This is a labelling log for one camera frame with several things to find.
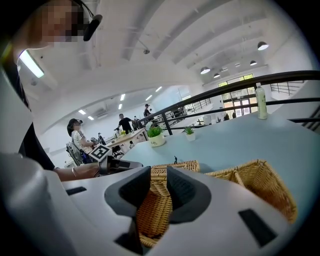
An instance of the black sleeve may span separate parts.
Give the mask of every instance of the black sleeve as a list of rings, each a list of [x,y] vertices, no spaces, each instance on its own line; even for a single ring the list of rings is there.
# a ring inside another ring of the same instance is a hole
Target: black sleeve
[[[26,132],[19,153],[37,161],[45,170],[52,171],[55,168],[36,136],[34,124]]]

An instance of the light blue tabletop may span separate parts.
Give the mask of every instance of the light blue tabletop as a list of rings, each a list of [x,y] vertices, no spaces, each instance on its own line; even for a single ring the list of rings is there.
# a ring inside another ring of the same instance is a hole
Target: light blue tabletop
[[[194,141],[184,133],[167,136],[151,147],[138,143],[122,159],[153,166],[198,160],[201,172],[235,167],[255,159],[267,160],[283,179],[297,203],[298,219],[309,212],[320,188],[320,135],[269,114],[257,113],[195,129]]]

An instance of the green plant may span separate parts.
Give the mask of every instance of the green plant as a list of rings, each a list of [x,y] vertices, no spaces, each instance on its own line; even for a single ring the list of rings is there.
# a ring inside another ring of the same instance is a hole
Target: green plant
[[[149,138],[153,138],[153,137],[156,137],[156,136],[160,135],[161,133],[162,133],[162,129],[159,126],[151,127],[148,130],[148,137]]]
[[[186,127],[184,128],[184,132],[187,134],[187,135],[191,135],[191,134],[194,134],[194,129],[192,129],[190,126],[189,127]]]

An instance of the bracelet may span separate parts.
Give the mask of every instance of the bracelet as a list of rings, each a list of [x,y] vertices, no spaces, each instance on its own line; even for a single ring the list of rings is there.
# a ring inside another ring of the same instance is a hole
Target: bracelet
[[[72,167],[72,173],[73,173],[74,177],[77,177],[76,171],[75,171],[75,168],[74,168],[74,167]]]

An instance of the black rectangular strip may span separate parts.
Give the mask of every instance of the black rectangular strip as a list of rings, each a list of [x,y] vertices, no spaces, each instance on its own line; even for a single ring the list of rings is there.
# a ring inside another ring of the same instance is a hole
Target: black rectangular strip
[[[87,189],[83,186],[78,186],[78,187],[75,187],[75,188],[70,188],[70,189],[67,189],[66,190],[66,193],[68,194],[68,196],[71,196],[71,195],[74,195],[74,194],[77,194],[77,193],[80,193],[80,192],[83,192],[83,191],[86,191]]]
[[[271,230],[252,209],[239,211],[238,214],[260,247],[265,246],[267,243],[271,242],[277,237],[277,234]]]

